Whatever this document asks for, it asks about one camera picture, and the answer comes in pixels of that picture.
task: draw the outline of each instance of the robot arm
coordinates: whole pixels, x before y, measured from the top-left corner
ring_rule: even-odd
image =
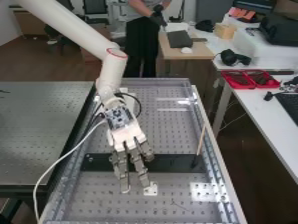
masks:
[[[142,157],[146,161],[151,161],[154,158],[153,151],[124,99],[116,96],[126,66],[126,54],[118,49],[118,45],[112,43],[86,25],[56,0],[17,0],[17,2],[102,60],[102,69],[96,81],[96,87],[109,124],[108,140],[110,146],[113,146],[110,162],[114,167],[114,174],[120,179],[121,192],[126,193],[130,189],[126,161],[128,154],[130,154],[142,186],[143,188],[149,187],[150,182]]]

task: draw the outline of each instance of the red box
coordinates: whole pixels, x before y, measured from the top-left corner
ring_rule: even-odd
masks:
[[[255,82],[249,78],[245,71],[226,70],[221,72],[222,77],[234,89],[255,89]]]
[[[245,70],[245,74],[251,79],[257,88],[261,89],[275,89],[279,88],[281,83],[270,76],[270,74],[263,70]]]

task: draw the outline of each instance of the perforated metal plate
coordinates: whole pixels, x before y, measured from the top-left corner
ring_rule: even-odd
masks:
[[[189,81],[129,79],[124,86],[142,102],[138,121],[155,154],[194,154],[203,121]],[[157,196],[143,195],[134,173],[125,195],[112,172],[80,172],[85,154],[110,152],[105,135],[102,126],[73,154],[46,206],[45,224],[237,223],[209,133],[202,148],[206,173],[150,173]]]
[[[33,185],[58,159],[92,85],[0,83],[0,185]]]
[[[143,196],[135,174],[129,194],[121,194],[113,173],[84,173],[65,220],[221,222],[205,174],[150,174],[150,179],[158,184],[157,196]]]

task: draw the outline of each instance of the chair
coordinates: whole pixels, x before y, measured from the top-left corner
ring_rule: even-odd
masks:
[[[72,5],[70,0],[57,0],[57,2],[68,9],[68,10],[73,10],[74,7]]]
[[[106,18],[89,18],[88,15],[108,14],[106,0],[84,0],[85,22],[88,24],[109,24]]]
[[[105,0],[84,0],[85,15],[108,14],[108,6]]]

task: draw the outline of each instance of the white desk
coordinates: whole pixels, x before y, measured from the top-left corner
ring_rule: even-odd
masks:
[[[191,28],[191,32],[199,37],[206,38],[207,43],[206,46],[213,52],[214,55],[219,54],[223,50],[231,49],[237,54],[242,54],[241,51],[233,46],[231,40],[223,40],[219,37],[215,36],[214,33],[207,33],[199,30],[195,30]],[[245,66],[243,64],[238,64],[235,66],[226,66],[221,61],[221,56],[217,55],[217,57],[213,60],[213,64],[218,71],[221,70],[241,70],[241,69],[262,69],[262,70],[273,70],[273,71],[282,71],[282,70],[292,70],[294,68],[288,68],[288,64],[281,61],[279,59],[265,61],[262,64],[255,65],[254,62],[249,66]]]
[[[284,82],[291,80],[294,76],[274,76],[274,78]],[[274,97],[270,102],[263,100],[267,91],[273,93],[281,92],[270,89],[234,90],[226,83],[213,124],[213,132],[217,136],[233,93],[298,184],[298,126],[277,98]]]

